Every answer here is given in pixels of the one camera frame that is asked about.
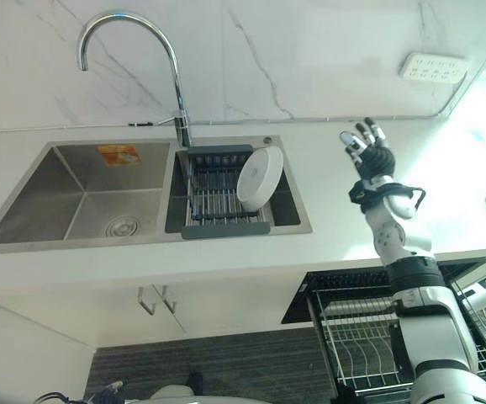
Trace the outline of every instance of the orange label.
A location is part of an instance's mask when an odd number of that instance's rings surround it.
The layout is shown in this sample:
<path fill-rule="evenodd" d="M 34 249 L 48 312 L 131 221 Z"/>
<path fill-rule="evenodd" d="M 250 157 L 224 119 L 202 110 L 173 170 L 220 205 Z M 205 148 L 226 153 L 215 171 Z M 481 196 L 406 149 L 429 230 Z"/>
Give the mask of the orange label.
<path fill-rule="evenodd" d="M 98 146 L 98 152 L 108 166 L 129 166 L 141 164 L 136 148 L 132 145 Z"/>

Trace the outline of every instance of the robot finger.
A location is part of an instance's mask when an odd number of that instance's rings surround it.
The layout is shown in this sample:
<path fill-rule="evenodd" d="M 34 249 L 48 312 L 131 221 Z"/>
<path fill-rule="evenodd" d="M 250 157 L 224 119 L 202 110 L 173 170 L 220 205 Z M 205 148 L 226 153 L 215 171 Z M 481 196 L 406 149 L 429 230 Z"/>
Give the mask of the robot finger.
<path fill-rule="evenodd" d="M 364 139 L 364 141 L 367 143 L 367 145 L 374 146 L 374 144 L 376 143 L 376 138 L 370 132 L 370 130 L 368 130 L 365 127 L 365 125 L 361 123 L 357 123 L 357 125 L 355 125 L 355 129 L 357 129 L 359 133 L 361 133 L 361 136 Z"/>
<path fill-rule="evenodd" d="M 354 133 L 343 130 L 340 134 L 342 143 L 346 145 L 349 154 L 360 156 L 367 149 L 367 145 L 359 139 Z"/>
<path fill-rule="evenodd" d="M 383 129 L 381 129 L 376 122 L 372 118 L 365 118 L 364 123 L 370 127 L 370 131 L 376 138 L 376 145 L 381 147 L 388 147 L 387 137 L 383 133 Z"/>
<path fill-rule="evenodd" d="M 347 147 L 344 150 L 346 151 L 347 154 L 350 155 L 350 158 L 351 158 L 351 160 L 353 161 L 353 163 L 355 164 L 356 167 L 358 167 L 359 165 L 362 164 L 361 158 L 356 153 L 351 151 L 349 147 Z"/>

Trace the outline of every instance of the faucet spout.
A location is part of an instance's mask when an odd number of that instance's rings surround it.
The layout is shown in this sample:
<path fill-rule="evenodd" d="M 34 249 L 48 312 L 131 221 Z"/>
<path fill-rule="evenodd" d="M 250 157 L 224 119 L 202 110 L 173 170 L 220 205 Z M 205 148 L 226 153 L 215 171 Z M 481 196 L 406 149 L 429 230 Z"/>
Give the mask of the faucet spout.
<path fill-rule="evenodd" d="M 181 146 L 190 147 L 192 144 L 192 138 L 189 128 L 189 118 L 185 108 L 185 103 L 183 102 L 182 83 L 180 80 L 179 69 L 177 67 L 176 53 L 174 52 L 174 48 L 172 48 L 171 43 L 168 41 L 168 38 L 151 21 L 139 14 L 128 13 L 125 11 L 106 12 L 91 18 L 82 28 L 82 32 L 78 40 L 78 68 L 83 71 L 88 70 L 86 50 L 93 32 L 103 24 L 118 20 L 130 21 L 148 29 L 161 42 L 163 48 L 165 49 L 170 61 L 170 67 L 172 69 L 172 80 L 176 90 L 177 107 L 179 109 L 178 115 L 174 117 L 177 139 L 179 140 Z"/>

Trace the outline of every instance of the cabinet door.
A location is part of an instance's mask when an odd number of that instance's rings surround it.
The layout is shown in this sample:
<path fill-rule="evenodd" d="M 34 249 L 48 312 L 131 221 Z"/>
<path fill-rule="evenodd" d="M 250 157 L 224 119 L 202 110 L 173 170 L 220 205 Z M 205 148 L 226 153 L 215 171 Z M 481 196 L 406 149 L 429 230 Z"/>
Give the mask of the cabinet door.
<path fill-rule="evenodd" d="M 148 287 L 153 315 L 139 304 L 138 287 L 0 296 L 0 306 L 94 348 L 182 338 L 177 320 Z"/>
<path fill-rule="evenodd" d="M 166 299 L 188 338 L 260 332 L 282 325 L 284 313 L 303 279 L 301 273 L 254 275 L 169 284 Z M 161 292 L 162 285 L 156 285 Z"/>

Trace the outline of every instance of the dish rack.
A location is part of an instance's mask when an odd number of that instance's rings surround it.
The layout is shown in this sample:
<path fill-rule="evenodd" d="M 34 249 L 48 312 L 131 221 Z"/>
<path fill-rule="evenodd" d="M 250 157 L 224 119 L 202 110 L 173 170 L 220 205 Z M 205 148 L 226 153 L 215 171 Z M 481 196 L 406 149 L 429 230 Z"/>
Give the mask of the dish rack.
<path fill-rule="evenodd" d="M 248 145 L 189 149 L 184 168 L 188 181 L 184 238 L 269 233 L 269 205 L 249 212 L 237 198 L 237 181 L 252 152 Z"/>
<path fill-rule="evenodd" d="M 341 287 L 313 291 L 315 320 L 336 382 L 358 396 L 409 390 L 394 362 L 389 328 L 397 327 L 388 285 Z M 477 346 L 478 373 L 486 374 L 486 326 L 471 308 L 464 313 Z"/>

